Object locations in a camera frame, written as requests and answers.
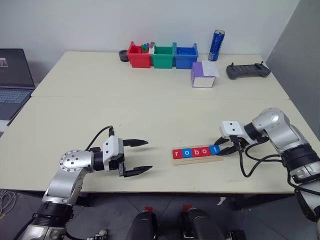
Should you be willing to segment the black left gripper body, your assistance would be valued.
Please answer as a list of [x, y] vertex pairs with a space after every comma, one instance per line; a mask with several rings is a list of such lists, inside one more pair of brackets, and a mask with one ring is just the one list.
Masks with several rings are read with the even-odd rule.
[[115, 151], [109, 151], [109, 157], [108, 157], [108, 167], [110, 171], [118, 170], [119, 165], [122, 165], [125, 161], [124, 152], [115, 152]]

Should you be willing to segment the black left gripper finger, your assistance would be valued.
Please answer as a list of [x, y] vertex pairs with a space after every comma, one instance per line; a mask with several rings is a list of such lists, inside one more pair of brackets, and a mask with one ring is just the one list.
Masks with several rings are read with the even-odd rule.
[[119, 176], [124, 178], [140, 175], [150, 170], [151, 168], [152, 166], [139, 166], [133, 168], [132, 170], [126, 170], [125, 164], [123, 162], [118, 165]]
[[143, 145], [147, 145], [148, 142], [142, 139], [124, 139], [123, 146], [130, 146], [130, 147], [139, 147]]

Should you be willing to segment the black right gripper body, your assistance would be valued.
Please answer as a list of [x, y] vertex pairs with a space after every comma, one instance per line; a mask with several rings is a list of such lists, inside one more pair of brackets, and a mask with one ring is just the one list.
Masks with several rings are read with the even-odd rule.
[[249, 145], [249, 143], [243, 137], [231, 135], [229, 138], [230, 141], [233, 143], [232, 148], [235, 151], [244, 151], [246, 147]]

